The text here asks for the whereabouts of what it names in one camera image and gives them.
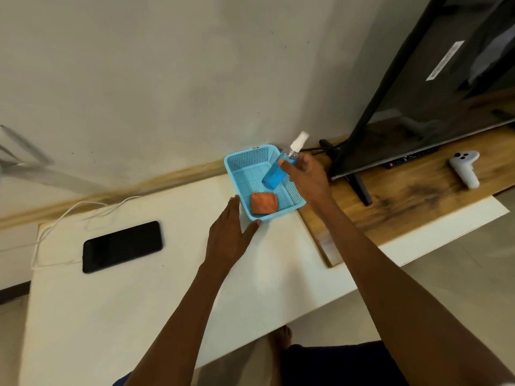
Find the white charging cable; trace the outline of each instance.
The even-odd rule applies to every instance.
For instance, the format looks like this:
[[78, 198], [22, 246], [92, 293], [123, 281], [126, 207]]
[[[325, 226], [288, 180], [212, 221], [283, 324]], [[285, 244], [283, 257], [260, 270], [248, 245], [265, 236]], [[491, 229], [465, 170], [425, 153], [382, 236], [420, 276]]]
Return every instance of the white charging cable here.
[[[141, 196], [131, 196], [129, 198], [126, 198], [124, 199], [123, 201], [121, 201], [120, 203], [117, 203], [115, 204], [112, 208], [110, 208], [109, 210], [107, 211], [102, 211], [101, 213], [98, 213], [98, 214], [95, 214], [95, 215], [92, 215], [90, 217], [86, 217], [84, 219], [82, 219], [82, 221], [85, 221], [85, 220], [88, 220], [88, 219], [92, 219], [92, 218], [95, 218], [95, 217], [105, 217], [106, 215], [108, 214], [111, 214], [114, 210], [118, 209], [119, 207], [121, 207], [121, 205], [123, 205], [126, 201], [128, 200], [131, 200], [131, 199], [136, 199], [136, 198], [140, 198]], [[52, 232], [52, 230], [55, 229], [55, 227], [57, 226], [57, 224], [59, 222], [61, 222], [61, 220], [66, 217], [68, 215], [68, 213], [70, 211], [72, 211], [75, 207], [77, 206], [80, 206], [81, 204], [98, 204], [98, 205], [101, 205], [101, 206], [109, 206], [107, 203], [103, 203], [103, 202], [93, 202], [93, 201], [80, 201], [80, 202], [77, 202], [75, 203], [72, 207], [68, 208], [68, 210], [66, 210], [66, 212], [64, 214], [62, 214], [58, 220], [56, 220], [54, 222], [54, 224], [50, 227], [48, 227], [47, 229], [45, 229], [41, 235], [41, 237], [39, 238], [39, 240], [37, 240], [36, 242], [32, 242], [32, 243], [29, 243], [29, 244], [23, 244], [23, 245], [18, 245], [18, 246], [13, 246], [13, 247], [10, 247], [10, 248], [5, 248], [5, 249], [0, 249], [0, 253], [3, 253], [3, 252], [8, 252], [8, 251], [12, 251], [14, 249], [19, 249], [19, 248], [23, 248], [23, 247], [26, 247], [26, 246], [36, 246], [36, 248], [34, 249], [34, 254], [32, 256], [32, 261], [30, 263], [31, 267], [33, 270], [36, 270], [36, 269], [41, 269], [41, 268], [44, 268], [44, 267], [47, 267], [47, 266], [60, 266], [60, 265], [69, 265], [69, 264], [75, 264], [75, 263], [78, 263], [80, 261], [82, 261], [82, 259], [80, 260], [71, 260], [71, 261], [65, 261], [65, 262], [60, 262], [60, 263], [55, 263], [55, 264], [45, 264], [45, 265], [40, 265], [38, 263], [38, 260], [37, 260], [37, 253], [38, 253], [38, 249], [39, 249], [39, 244], [41, 244], [49, 235], [50, 233]]]

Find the person's right arm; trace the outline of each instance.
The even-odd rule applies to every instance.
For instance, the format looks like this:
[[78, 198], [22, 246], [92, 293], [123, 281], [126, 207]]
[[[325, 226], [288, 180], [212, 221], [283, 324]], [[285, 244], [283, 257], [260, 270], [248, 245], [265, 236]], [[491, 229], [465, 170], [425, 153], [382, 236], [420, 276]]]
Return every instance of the person's right arm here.
[[515, 383], [492, 351], [354, 226], [332, 198], [319, 162], [302, 154], [297, 167], [282, 162], [281, 168], [329, 230], [381, 339], [410, 385]]

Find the person's left hand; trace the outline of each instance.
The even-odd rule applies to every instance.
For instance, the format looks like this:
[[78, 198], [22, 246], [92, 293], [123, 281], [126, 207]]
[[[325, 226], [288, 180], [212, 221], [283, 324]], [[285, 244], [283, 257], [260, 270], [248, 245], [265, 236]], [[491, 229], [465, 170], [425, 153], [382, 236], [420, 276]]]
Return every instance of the person's left hand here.
[[241, 233], [240, 197], [232, 197], [209, 229], [205, 262], [220, 266], [228, 272], [245, 253], [260, 224], [260, 220], [253, 221]]

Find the television stand leg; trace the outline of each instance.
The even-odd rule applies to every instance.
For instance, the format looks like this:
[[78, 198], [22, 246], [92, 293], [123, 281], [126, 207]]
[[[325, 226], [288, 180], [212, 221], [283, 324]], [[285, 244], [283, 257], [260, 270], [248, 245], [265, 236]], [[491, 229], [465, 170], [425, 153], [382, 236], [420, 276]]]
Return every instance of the television stand leg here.
[[[328, 149], [325, 154], [327, 154], [331, 160], [334, 161], [338, 158], [338, 149], [334, 148], [330, 142], [325, 139], [321, 139], [319, 144], [323, 148]], [[370, 197], [367, 186], [364, 184], [361, 176], [357, 173], [351, 173], [350, 175], [345, 176], [345, 179], [347, 179], [352, 190], [356, 193], [356, 195], [358, 195], [363, 204], [365, 206], [370, 206], [372, 204], [372, 198]]]
[[365, 206], [370, 206], [372, 204], [372, 198], [370, 197], [367, 186], [364, 184], [361, 176], [357, 173], [351, 173], [350, 175], [345, 176], [345, 178], [363, 204]]

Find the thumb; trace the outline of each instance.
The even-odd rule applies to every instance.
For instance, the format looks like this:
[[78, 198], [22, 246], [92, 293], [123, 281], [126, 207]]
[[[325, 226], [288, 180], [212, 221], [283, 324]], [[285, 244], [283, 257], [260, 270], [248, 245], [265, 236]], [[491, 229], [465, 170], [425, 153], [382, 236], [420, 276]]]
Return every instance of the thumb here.
[[250, 241], [254, 237], [254, 234], [258, 231], [258, 228], [260, 225], [261, 225], [261, 220], [258, 219], [256, 221], [253, 221], [247, 226], [247, 228], [243, 232], [243, 234], [241, 236], [241, 242], [240, 242], [242, 254], [245, 253], [245, 251], [247, 250], [247, 248], [250, 244]]
[[285, 159], [280, 159], [277, 161], [280, 168], [285, 171], [288, 175], [290, 175], [290, 179], [292, 181], [297, 177], [297, 174], [300, 172], [295, 165], [293, 165], [291, 162], [287, 162]]

